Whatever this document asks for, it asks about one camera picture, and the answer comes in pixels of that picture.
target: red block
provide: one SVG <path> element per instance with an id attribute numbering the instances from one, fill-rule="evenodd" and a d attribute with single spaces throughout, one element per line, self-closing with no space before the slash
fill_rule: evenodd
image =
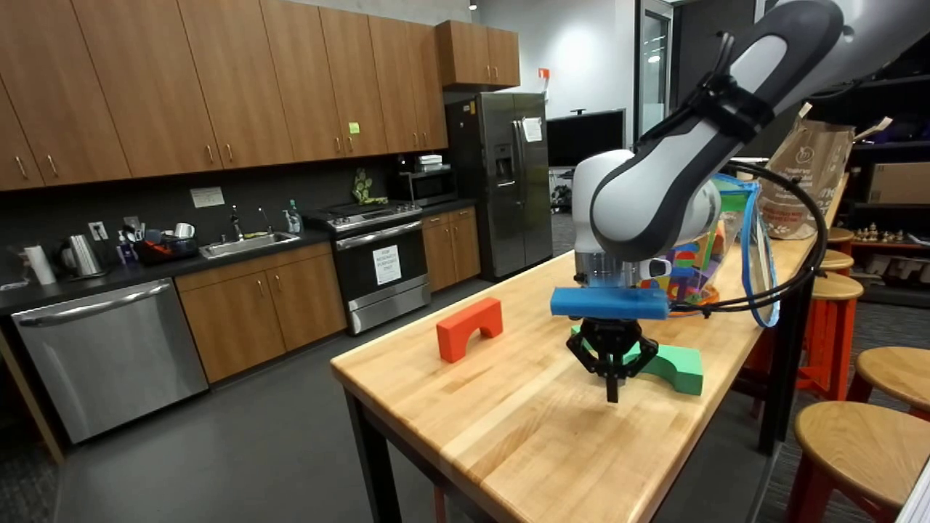
<path id="1" fill-rule="evenodd" d="M 490 296 L 480 300 L 480 302 L 468 306 L 465 310 L 455 310 L 454 318 L 441 321 L 436 326 L 438 358 L 446 364 L 461 360 L 474 328 L 480 328 L 481 338 L 496 338 L 503 331 L 496 300 L 490 300 Z"/>

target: microwave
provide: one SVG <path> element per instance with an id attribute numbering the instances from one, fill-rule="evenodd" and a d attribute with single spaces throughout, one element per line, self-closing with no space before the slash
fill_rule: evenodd
<path id="1" fill-rule="evenodd" d="M 417 207 L 455 200 L 460 181 L 454 168 L 430 168 L 430 172 L 397 172 L 391 181 L 391 197 L 410 200 Z"/>

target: dishwasher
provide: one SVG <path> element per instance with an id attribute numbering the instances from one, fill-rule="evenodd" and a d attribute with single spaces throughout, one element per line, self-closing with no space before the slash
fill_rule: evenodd
<path id="1" fill-rule="evenodd" d="M 73 446 L 205 390 L 170 280 L 12 321 Z"/>

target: stove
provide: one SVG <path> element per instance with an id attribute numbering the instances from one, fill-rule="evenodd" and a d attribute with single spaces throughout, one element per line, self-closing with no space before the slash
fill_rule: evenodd
<path id="1" fill-rule="evenodd" d="M 397 222 L 422 218 L 417 204 L 336 204 L 308 215 L 310 225 L 324 226 L 333 235 L 388 226 Z"/>
<path id="2" fill-rule="evenodd" d="M 308 215 L 330 232 L 352 334 L 430 302 L 417 218 L 414 204 L 340 204 Z"/>

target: stainless steel refrigerator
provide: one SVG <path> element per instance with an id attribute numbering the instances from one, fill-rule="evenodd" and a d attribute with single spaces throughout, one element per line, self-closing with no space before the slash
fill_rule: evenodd
<path id="1" fill-rule="evenodd" d="M 445 104 L 446 158 L 477 200 L 484 280 L 551 255 L 542 104 L 539 94 L 477 94 Z"/>

